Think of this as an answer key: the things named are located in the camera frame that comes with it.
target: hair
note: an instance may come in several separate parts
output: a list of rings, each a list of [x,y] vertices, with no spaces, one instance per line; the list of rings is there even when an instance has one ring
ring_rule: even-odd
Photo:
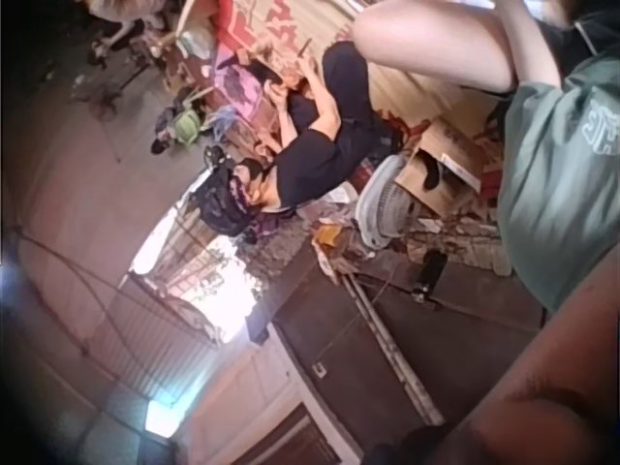
[[[263,165],[258,160],[254,158],[246,157],[242,161],[238,163],[239,166],[245,167],[250,172],[250,179],[254,180],[259,175],[264,174]]]
[[[153,155],[161,155],[168,147],[169,145],[166,142],[155,139],[153,143],[151,143],[151,153]]]

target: black bag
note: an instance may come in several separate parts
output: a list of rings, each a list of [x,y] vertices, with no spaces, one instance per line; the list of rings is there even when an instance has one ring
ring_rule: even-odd
[[[237,204],[229,188],[232,176],[230,167],[217,167],[191,197],[201,211],[201,219],[212,230],[236,237],[249,226],[255,214],[243,211]]]

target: thigh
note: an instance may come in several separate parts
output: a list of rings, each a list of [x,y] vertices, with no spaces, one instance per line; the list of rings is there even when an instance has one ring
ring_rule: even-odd
[[[508,38],[487,9],[437,0],[388,0],[356,18],[371,62],[492,92],[514,87]]]
[[[353,42],[337,42],[323,55],[325,87],[333,96],[343,119],[364,126],[373,123],[368,83],[368,63]]]

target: wire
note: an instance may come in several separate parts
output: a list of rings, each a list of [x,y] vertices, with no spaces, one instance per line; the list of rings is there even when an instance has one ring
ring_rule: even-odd
[[[164,384],[155,376],[155,374],[153,374],[151,372],[151,370],[149,370],[145,363],[143,363],[140,358],[135,354],[134,350],[131,348],[129,342],[127,341],[127,339],[125,338],[125,336],[122,334],[120,328],[118,327],[118,324],[116,323],[116,321],[114,320],[114,318],[112,317],[112,315],[110,315],[108,313],[108,311],[106,310],[106,306],[105,304],[101,301],[101,299],[99,298],[99,296],[97,295],[97,293],[95,292],[95,290],[92,288],[91,284],[88,283],[88,281],[86,281],[86,279],[78,272],[78,269],[81,269],[83,272],[89,274],[90,276],[92,276],[93,278],[97,279],[98,281],[113,287],[117,292],[121,293],[123,295],[123,293],[121,292],[121,290],[117,289],[116,287],[112,286],[110,283],[108,283],[106,280],[100,278],[99,276],[97,276],[95,273],[93,273],[90,270],[87,270],[86,268],[84,268],[83,266],[81,266],[78,263],[73,262],[71,259],[68,259],[66,257],[64,257],[63,255],[61,255],[60,253],[54,251],[53,249],[51,249],[50,247],[47,247],[46,245],[44,245],[43,243],[39,242],[38,240],[29,237],[27,235],[25,235],[23,233],[23,231],[19,228],[15,228],[15,233],[17,234],[17,236],[27,242],[30,242],[34,245],[36,245],[37,247],[43,249],[44,251],[48,252],[49,254],[51,254],[53,257],[55,257],[56,259],[58,259],[63,265],[67,266],[77,277],[77,279],[79,279],[79,281],[86,287],[86,289],[88,290],[88,292],[90,292],[93,296],[93,298],[95,299],[95,301],[97,302],[97,304],[100,306],[102,312],[106,315],[106,317],[108,318],[110,327],[112,328],[112,330],[116,333],[116,335],[118,336],[118,339],[121,343],[121,345],[125,348],[125,350],[127,351],[127,353],[129,354],[130,358],[134,361],[134,363],[141,369],[141,371],[148,376],[148,378],[150,378],[157,386],[159,386],[165,393],[167,393],[171,398],[175,398],[175,396],[166,388],[166,386],[164,386]],[[126,296],[128,298],[130,298],[133,302],[137,303],[139,306],[143,307],[144,309],[148,310],[151,314],[153,315],[157,315],[158,317],[162,318],[163,317],[161,315],[158,315],[157,313],[153,312],[152,309],[146,307],[144,304],[142,304],[141,302],[137,301],[136,299],[134,299],[133,297],[129,296],[128,294],[126,294]]]

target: black shirt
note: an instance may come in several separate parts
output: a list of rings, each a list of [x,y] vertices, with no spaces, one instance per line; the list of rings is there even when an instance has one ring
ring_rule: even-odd
[[[275,156],[283,208],[316,200],[346,181],[377,142],[372,132],[343,123],[336,143],[306,129]]]

